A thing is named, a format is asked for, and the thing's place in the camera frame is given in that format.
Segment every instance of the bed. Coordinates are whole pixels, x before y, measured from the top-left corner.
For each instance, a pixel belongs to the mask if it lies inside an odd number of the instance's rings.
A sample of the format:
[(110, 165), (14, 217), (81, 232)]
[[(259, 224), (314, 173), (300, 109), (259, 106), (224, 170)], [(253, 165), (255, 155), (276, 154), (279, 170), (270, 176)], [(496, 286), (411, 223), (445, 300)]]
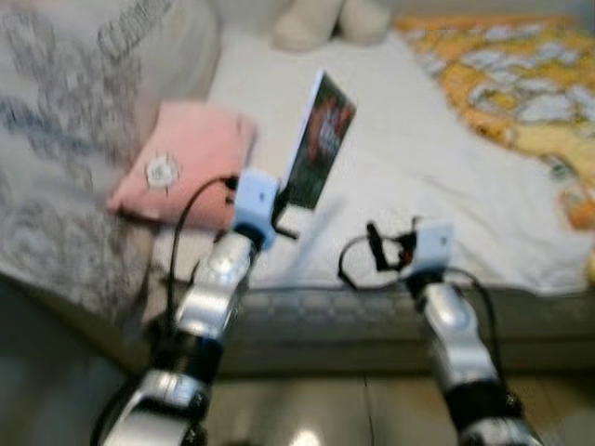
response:
[[(456, 226), (453, 265), (491, 285), (506, 366), (595, 366), (595, 304), (585, 273), (591, 235), (563, 225), (542, 163), (474, 136), (456, 119), (399, 36), (371, 48), (334, 41), (297, 56), (270, 49), (262, 34), (226, 27), (222, 47), (209, 100), (255, 119), (259, 140), (249, 163), (256, 168), (284, 174), (316, 70), (327, 69), (359, 107), (319, 209), (287, 216), (299, 242), (280, 239), (259, 260), (251, 287), (336, 286), (338, 253), (368, 220), (393, 234), (409, 229), (413, 216), (446, 216)], [(178, 279), (188, 280), (211, 240), (184, 234)], [(163, 309), (170, 247), (171, 231), (163, 229), (144, 321)], [(364, 251), (348, 258), (348, 268), (367, 284), (391, 279), (374, 273)], [(21, 284), (7, 284), (22, 292)], [(113, 327), (77, 306), (30, 287), (24, 294), (126, 368), (146, 359), (146, 346), (123, 343)], [(225, 374), (427, 370), (415, 313), (402, 293), (264, 290), (249, 292), (243, 303)]]

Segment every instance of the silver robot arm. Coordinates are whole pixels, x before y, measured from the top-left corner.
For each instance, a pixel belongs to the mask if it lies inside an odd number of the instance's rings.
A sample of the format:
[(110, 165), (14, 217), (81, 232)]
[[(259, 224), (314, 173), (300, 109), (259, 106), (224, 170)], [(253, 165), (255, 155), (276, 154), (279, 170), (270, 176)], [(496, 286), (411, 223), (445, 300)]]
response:
[(201, 261), (178, 307), (173, 337), (157, 350), (149, 370), (131, 383), (121, 403), (101, 420), (105, 426), (92, 444), (206, 445), (201, 422), (225, 337), (258, 253), (274, 242), (274, 220), (283, 205), (276, 178), (243, 172), (231, 231)]
[(414, 298), (459, 444), (542, 445), (524, 419), (521, 403), (498, 376), (479, 337), (475, 311), (457, 288), (443, 280), (451, 256), (452, 226), (442, 220), (418, 220), (413, 232), (399, 239), (405, 252), (402, 262), (392, 267), (376, 229), (368, 225), (377, 268), (399, 270)]

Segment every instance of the yellow floral blanket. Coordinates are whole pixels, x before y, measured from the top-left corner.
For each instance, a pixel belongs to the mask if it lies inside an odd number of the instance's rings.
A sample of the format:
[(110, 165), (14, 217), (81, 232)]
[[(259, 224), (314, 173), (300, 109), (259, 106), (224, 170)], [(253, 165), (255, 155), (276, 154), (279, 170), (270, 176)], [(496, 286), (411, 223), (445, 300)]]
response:
[(478, 133), (557, 154), (595, 186), (595, 40), (572, 20), (408, 17), (395, 27)]

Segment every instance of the pink cushion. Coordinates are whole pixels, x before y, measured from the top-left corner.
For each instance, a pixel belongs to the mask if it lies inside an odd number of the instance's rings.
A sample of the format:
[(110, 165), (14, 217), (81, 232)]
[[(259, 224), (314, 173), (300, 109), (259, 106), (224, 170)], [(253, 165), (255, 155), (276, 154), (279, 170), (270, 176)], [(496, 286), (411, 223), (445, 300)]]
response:
[[(175, 223), (210, 178), (239, 174), (256, 135), (255, 125), (233, 111), (197, 102), (164, 102), (155, 129), (108, 209)], [(187, 225), (227, 228), (229, 192), (216, 184), (188, 215)]]

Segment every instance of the white stuffed animal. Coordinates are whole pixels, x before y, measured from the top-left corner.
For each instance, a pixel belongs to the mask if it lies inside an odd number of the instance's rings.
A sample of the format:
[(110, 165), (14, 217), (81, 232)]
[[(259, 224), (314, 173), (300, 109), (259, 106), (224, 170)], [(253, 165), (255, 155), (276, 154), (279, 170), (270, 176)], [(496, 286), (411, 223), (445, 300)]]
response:
[(337, 26), (358, 45), (372, 45), (387, 35), (391, 11), (378, 0), (295, 0), (272, 30), (273, 46), (308, 51), (323, 45)]

